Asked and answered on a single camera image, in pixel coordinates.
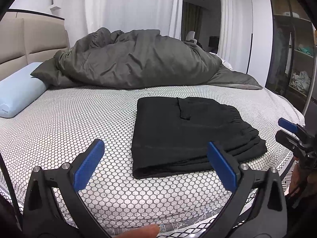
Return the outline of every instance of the pillow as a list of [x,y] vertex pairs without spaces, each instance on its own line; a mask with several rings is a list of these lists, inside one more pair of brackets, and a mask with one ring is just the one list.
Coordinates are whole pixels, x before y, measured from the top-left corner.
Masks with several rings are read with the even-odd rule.
[[0,81],[0,117],[16,116],[47,90],[44,82],[30,75],[40,64],[31,63]]
[[221,61],[222,61],[222,64],[226,67],[226,68],[228,68],[229,70],[233,70],[233,68],[232,68],[232,66],[231,66],[231,64],[230,63],[228,63],[228,62],[226,62],[224,59],[222,59],[222,58],[220,58],[221,59]]

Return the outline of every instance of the beige headboard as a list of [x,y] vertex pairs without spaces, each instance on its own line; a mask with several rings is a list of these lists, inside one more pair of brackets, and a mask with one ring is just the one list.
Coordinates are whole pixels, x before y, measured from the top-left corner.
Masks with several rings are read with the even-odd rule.
[[0,21],[0,81],[32,62],[68,50],[64,20],[31,12],[9,11]]

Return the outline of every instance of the white mattress cover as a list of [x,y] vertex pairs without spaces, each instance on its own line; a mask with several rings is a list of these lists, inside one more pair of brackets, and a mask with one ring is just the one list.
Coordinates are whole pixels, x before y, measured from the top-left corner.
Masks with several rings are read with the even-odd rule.
[[[86,86],[48,90],[14,118],[0,118],[0,151],[19,202],[23,204],[34,166],[52,169],[71,162],[99,138],[105,143],[105,155],[79,194],[101,225],[110,228],[110,233],[149,223],[175,229],[219,212],[230,192],[223,188],[214,171],[133,178],[130,147],[136,104],[145,96],[199,96],[236,107],[242,119],[267,141],[268,152],[248,162],[253,169],[278,166],[290,156],[275,141],[275,134],[281,129],[277,124],[280,117],[304,125],[299,111],[265,88],[199,85],[111,90]],[[1,173],[0,187],[6,189]],[[72,223],[59,191],[55,192],[66,220]]]

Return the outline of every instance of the dark gray duvet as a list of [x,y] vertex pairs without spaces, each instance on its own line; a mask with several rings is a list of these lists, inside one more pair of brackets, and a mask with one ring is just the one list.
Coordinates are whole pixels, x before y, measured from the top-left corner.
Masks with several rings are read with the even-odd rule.
[[199,46],[161,36],[155,29],[110,33],[100,28],[79,39],[69,51],[58,51],[31,75],[59,87],[209,84],[262,88],[253,77],[227,69],[220,58]]

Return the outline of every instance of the folded black garment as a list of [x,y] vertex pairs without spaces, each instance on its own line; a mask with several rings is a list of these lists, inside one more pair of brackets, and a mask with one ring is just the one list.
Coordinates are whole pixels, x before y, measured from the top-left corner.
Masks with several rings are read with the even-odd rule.
[[243,121],[235,107],[200,97],[140,98],[131,147],[133,176],[211,170],[209,141],[218,141],[239,162],[267,152],[258,130]]

